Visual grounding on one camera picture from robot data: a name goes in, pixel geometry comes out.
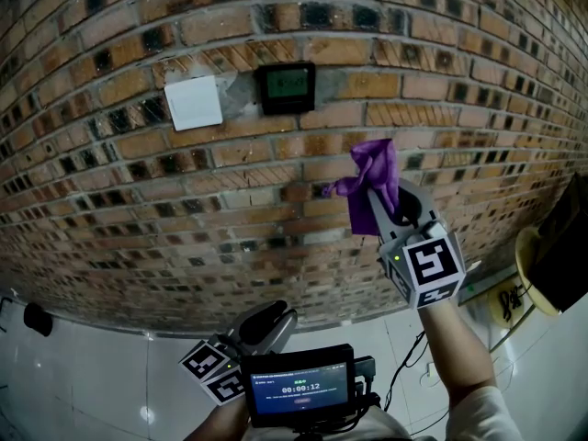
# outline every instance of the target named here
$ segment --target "screen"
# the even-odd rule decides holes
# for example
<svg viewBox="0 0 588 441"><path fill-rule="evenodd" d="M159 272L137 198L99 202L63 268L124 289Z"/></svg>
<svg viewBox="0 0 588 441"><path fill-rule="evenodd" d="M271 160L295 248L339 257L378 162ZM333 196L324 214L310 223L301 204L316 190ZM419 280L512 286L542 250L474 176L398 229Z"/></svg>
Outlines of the screen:
<svg viewBox="0 0 588 441"><path fill-rule="evenodd" d="M267 95L270 98L306 95L308 78L307 69L268 72Z"/></svg>
<svg viewBox="0 0 588 441"><path fill-rule="evenodd" d="M253 374L260 414L291 413L347 402L347 364L277 374Z"/></svg>

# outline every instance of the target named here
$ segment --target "brick wall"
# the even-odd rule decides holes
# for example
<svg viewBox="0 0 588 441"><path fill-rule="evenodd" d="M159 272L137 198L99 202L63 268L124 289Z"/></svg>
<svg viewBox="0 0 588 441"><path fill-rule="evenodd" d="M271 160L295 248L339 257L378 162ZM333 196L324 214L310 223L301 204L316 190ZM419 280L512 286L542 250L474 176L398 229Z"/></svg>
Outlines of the brick wall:
<svg viewBox="0 0 588 441"><path fill-rule="evenodd" d="M508 266L588 169L587 2L1 0L2 292L172 330L274 298L306 326L398 309L377 241L321 198L388 137L469 278ZM252 70L298 60L317 110L260 118ZM175 132L163 87L203 74L226 120Z"/></svg>

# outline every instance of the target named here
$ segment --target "timer display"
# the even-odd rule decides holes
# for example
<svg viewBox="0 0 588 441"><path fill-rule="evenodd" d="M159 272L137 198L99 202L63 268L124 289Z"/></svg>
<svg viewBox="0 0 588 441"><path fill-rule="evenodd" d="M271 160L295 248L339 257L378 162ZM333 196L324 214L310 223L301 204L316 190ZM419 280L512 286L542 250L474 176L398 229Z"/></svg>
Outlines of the timer display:
<svg viewBox="0 0 588 441"><path fill-rule="evenodd" d="M259 413L291 413L347 402L347 364L277 374L253 374Z"/></svg>
<svg viewBox="0 0 588 441"><path fill-rule="evenodd" d="M306 390L318 390L320 388L321 384L317 382L316 384L311 384L310 386L282 387L282 393L304 392Z"/></svg>
<svg viewBox="0 0 588 441"><path fill-rule="evenodd" d="M308 78L307 69L270 72L267 74L267 93L272 98L306 95Z"/></svg>
<svg viewBox="0 0 588 441"><path fill-rule="evenodd" d="M262 65L254 78L266 116L314 110L316 68L312 62Z"/></svg>

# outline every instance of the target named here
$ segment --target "wire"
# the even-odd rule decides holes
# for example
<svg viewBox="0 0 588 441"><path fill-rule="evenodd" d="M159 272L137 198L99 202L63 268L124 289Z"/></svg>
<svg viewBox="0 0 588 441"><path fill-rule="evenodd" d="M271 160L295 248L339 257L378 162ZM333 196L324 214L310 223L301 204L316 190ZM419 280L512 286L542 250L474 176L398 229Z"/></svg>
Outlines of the wire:
<svg viewBox="0 0 588 441"><path fill-rule="evenodd" d="M398 367L398 369L396 369L396 372L394 373L394 376L392 377L392 382L390 383L390 388L388 389L388 393L386 394L386 401L384 401L384 412L387 412L388 409L390 408L390 404L392 402L392 388L394 387L394 382L396 382L396 378L401 373L402 368L406 368L407 367L406 366L406 363L408 362L408 360L413 355L414 348L416 348L419 345L419 343L421 343L421 340L423 340L423 338L424 338L424 332L420 332L416 336L416 340L414 341L414 345L411 348L411 350L408 352L408 355L406 355L406 357L402 361L402 364L400 364L399 367ZM424 352L418 357L418 359L416 361L414 361L411 364L411 366L414 366L419 361L419 359L421 359L421 357L423 355L424 355Z"/></svg>
<svg viewBox="0 0 588 441"><path fill-rule="evenodd" d="M424 350L421 353L421 355L416 358L416 361L414 361L411 365L406 365L406 367L407 368L412 368L416 363L418 363L421 360L421 358L423 357L424 352L426 351L426 348L428 348L428 347L429 347L429 342L426 342L426 345L424 345Z"/></svg>
<svg viewBox="0 0 588 441"><path fill-rule="evenodd" d="M344 430L333 430L333 431L323 431L322 433L326 433L326 434L339 434L339 433L347 433L348 431L351 431L353 429L355 429L355 427L357 426L357 424L359 423L359 420L361 420L364 415L368 412L369 407L367 407L365 410L359 411L357 413L357 417L356 419L353 421L353 424L351 426L349 426L348 428L344 429Z"/></svg>
<svg viewBox="0 0 588 441"><path fill-rule="evenodd" d="M519 288L523 288L525 290L525 292L523 292L523 294L518 295L518 298L522 298L523 296L525 296L525 294L533 287L533 283L529 283L529 287L525 288L525 286L519 286Z"/></svg>
<svg viewBox="0 0 588 441"><path fill-rule="evenodd" d="M445 413L443 413L443 416L441 418L439 418L436 422L429 424L426 428L423 428L422 430L415 431L414 433L411 433L410 437L413 437L414 435L418 435L419 433L422 433L423 431L428 430L431 426L435 426L441 420L443 420L447 416L448 413L449 413L449 410L447 410Z"/></svg>

